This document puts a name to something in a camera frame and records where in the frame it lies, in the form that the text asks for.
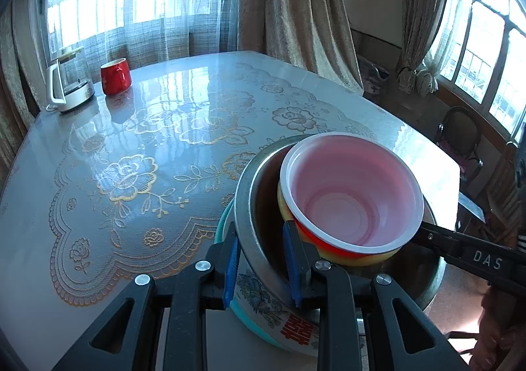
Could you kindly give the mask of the person's right hand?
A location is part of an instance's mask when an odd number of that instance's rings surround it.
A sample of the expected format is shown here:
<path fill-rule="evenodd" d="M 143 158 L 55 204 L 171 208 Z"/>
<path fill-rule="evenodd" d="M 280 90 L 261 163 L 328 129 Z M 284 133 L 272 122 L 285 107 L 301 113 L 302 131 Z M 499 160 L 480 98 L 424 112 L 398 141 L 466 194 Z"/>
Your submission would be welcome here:
<path fill-rule="evenodd" d="M 491 286 L 481 307 L 470 370 L 525 370 L 525 299 Z"/>

